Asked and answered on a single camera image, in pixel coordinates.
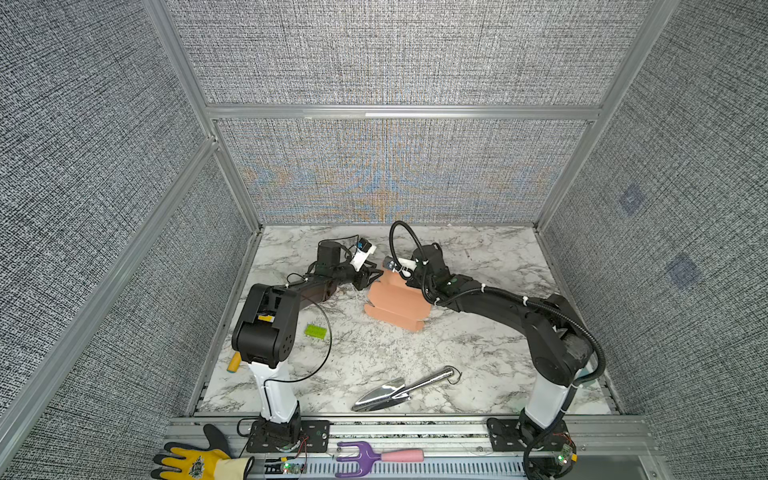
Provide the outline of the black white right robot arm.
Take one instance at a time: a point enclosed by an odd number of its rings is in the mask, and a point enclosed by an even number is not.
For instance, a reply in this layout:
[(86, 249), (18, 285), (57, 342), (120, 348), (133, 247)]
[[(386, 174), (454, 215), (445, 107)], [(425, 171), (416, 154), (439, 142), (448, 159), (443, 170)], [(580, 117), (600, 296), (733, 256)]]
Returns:
[(537, 435), (554, 431), (580, 386), (605, 372), (602, 346), (564, 297), (515, 294), (453, 273), (442, 247), (422, 243), (402, 220), (391, 225), (388, 244), (395, 270), (426, 302), (488, 318), (525, 337), (537, 377), (521, 413), (522, 427)]

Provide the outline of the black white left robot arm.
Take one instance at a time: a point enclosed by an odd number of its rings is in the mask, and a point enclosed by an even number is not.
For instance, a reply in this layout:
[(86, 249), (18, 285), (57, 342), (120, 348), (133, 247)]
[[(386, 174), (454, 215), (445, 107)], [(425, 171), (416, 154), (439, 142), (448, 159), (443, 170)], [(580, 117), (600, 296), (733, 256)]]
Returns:
[(316, 260), (296, 281), (281, 285), (254, 284), (235, 324), (231, 344), (255, 378), (261, 417), (268, 425), (295, 429), (300, 404), (284, 362), (297, 337), (299, 313), (327, 301), (340, 286), (367, 289), (383, 275), (369, 257), (377, 247), (360, 236), (318, 242)]

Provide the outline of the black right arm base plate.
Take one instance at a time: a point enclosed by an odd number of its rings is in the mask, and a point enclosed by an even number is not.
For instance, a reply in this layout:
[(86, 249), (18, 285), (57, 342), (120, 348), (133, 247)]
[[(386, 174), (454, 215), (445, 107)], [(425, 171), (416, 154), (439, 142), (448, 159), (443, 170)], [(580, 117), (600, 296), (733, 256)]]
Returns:
[(528, 444), (543, 430), (526, 416), (486, 420), (488, 438), (493, 452), (524, 452)]

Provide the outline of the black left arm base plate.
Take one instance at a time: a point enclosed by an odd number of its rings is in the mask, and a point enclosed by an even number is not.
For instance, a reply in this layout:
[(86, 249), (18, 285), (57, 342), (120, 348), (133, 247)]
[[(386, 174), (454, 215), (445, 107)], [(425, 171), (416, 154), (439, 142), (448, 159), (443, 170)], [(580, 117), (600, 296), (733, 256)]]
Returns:
[(325, 420), (301, 420), (299, 423), (278, 424), (259, 418), (253, 422), (247, 437), (248, 453), (288, 453), (303, 451), (326, 453), (330, 439), (331, 423)]

